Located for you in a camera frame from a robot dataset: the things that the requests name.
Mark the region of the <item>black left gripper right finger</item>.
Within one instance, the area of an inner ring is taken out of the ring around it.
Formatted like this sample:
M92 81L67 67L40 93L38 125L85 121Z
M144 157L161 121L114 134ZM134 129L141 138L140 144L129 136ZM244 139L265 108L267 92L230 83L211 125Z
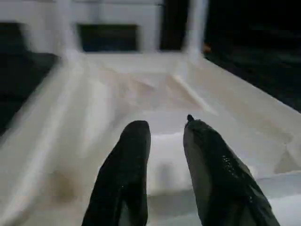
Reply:
M279 225L249 168L215 129L189 114L183 147L202 225Z

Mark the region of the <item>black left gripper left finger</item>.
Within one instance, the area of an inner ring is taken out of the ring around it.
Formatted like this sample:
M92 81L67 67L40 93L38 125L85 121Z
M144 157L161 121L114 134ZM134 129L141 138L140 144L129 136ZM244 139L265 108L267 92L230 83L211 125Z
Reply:
M98 171L84 226L144 226L148 220L147 163L151 132L147 121L126 125Z

